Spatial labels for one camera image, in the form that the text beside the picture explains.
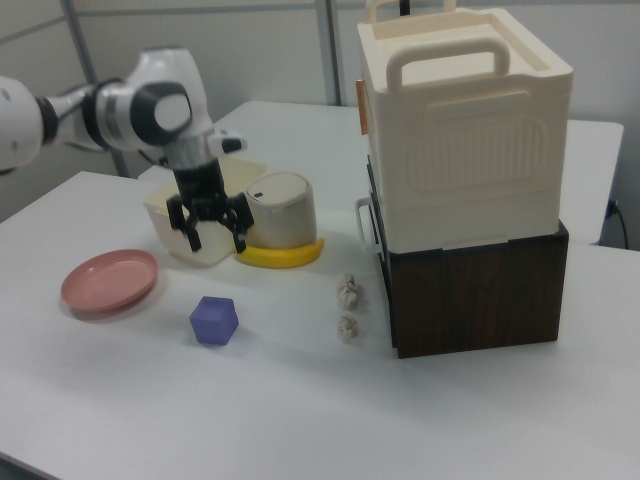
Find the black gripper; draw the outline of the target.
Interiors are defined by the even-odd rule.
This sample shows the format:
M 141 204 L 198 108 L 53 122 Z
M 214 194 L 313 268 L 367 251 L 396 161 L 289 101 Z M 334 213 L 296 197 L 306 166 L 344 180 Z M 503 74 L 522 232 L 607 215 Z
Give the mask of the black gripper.
M 220 223 L 232 234 L 235 251 L 246 250 L 246 237 L 254 225 L 244 193 L 226 198 L 224 179 L 218 159 L 193 169 L 174 170 L 179 195 L 166 201 L 170 226 L 188 240 L 191 251 L 202 248 L 194 214 L 222 214 Z

